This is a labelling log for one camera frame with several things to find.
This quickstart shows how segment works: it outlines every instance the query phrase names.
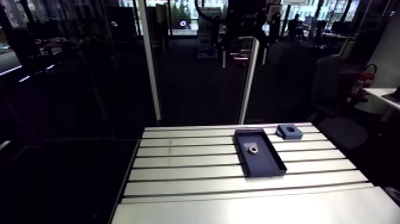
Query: dark blue tray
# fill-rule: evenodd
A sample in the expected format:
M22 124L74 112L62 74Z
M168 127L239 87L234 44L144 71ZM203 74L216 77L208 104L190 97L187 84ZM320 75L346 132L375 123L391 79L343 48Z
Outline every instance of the dark blue tray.
M234 139L247 177L270 177L286 173L285 164L262 129L236 130Z

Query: red fire extinguisher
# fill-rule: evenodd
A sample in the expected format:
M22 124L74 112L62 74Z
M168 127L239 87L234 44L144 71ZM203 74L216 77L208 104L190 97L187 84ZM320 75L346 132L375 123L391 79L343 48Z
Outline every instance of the red fire extinguisher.
M369 64L365 67L364 72L358 75L357 81L355 82L351 93L354 94L359 99L365 99L365 92L363 88L368 88L375 79L375 74L377 71L377 66L375 64Z

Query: aluminum table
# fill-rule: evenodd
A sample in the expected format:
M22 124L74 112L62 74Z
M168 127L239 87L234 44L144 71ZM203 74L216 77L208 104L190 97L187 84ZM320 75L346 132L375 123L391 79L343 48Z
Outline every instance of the aluminum table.
M113 224L400 223L399 207L311 123L285 141L277 124L148 127L121 189ZM262 128L284 176L245 178L235 129Z

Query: cable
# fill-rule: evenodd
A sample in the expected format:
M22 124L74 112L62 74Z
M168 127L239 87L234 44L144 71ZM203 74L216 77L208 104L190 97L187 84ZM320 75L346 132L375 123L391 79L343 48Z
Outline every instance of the cable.
M226 19L220 20L220 19L218 19L218 18L211 18L211 17L208 17L206 14L204 14L204 13L200 10L198 0L194 0L194 1L195 1L196 10L197 10L199 16L203 17L205 20L209 21L210 23L224 23L224 22L226 21Z

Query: person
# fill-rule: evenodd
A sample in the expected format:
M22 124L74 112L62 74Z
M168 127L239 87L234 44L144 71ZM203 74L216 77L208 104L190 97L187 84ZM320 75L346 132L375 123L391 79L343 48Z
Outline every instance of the person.
M294 40L296 36L304 37L303 29L301 28L301 22L299 21L299 16L299 14L296 14L295 18L289 21L289 24L287 25L291 40Z

